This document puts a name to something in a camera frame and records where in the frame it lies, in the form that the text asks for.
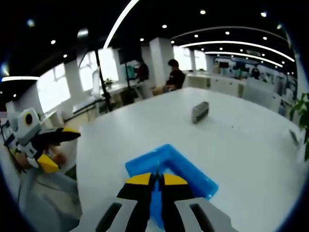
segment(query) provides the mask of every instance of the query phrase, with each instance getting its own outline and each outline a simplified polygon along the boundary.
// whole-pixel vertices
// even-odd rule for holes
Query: gray object
[[[192,109],[192,122],[198,123],[204,117],[208,115],[209,112],[209,103],[203,101],[202,103],[198,104],[197,106],[193,107]]]
[[[137,201],[110,198],[81,217],[79,226],[71,232],[125,232]],[[188,232],[237,232],[228,215],[204,198],[176,201],[175,205]]]

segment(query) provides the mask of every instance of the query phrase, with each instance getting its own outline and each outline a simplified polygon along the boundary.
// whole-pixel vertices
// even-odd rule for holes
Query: black shirt
[[[251,76],[253,76],[255,79],[259,79],[260,71],[257,68],[253,68],[251,71]]]
[[[183,87],[184,79],[185,79],[185,74],[183,74],[183,72],[180,70],[175,70],[170,73],[169,79],[166,82],[166,85],[167,86],[174,85],[176,86],[177,89],[180,89]]]

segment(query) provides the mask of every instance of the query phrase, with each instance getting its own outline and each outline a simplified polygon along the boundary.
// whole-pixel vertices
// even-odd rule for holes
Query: robotic arm
[[[78,138],[80,133],[72,129],[47,129],[41,124],[34,109],[22,113],[8,112],[8,121],[12,133],[4,145],[13,144],[24,153],[31,166],[42,168],[46,173],[57,172],[60,167],[46,154],[44,150],[49,145],[59,144]]]

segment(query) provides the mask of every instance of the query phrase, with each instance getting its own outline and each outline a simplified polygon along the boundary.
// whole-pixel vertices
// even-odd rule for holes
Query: white table
[[[194,125],[191,109],[210,103]],[[274,231],[302,187],[295,124],[262,106],[203,89],[185,88],[120,108],[81,127],[77,179],[83,212],[115,196],[125,163],[172,144],[219,184],[211,202],[240,232]]]

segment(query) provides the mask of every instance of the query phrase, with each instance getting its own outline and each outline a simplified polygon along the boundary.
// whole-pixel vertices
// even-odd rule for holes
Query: chair
[[[273,85],[248,78],[242,98],[272,110]]]
[[[230,78],[211,78],[211,90],[238,97],[239,84]]]

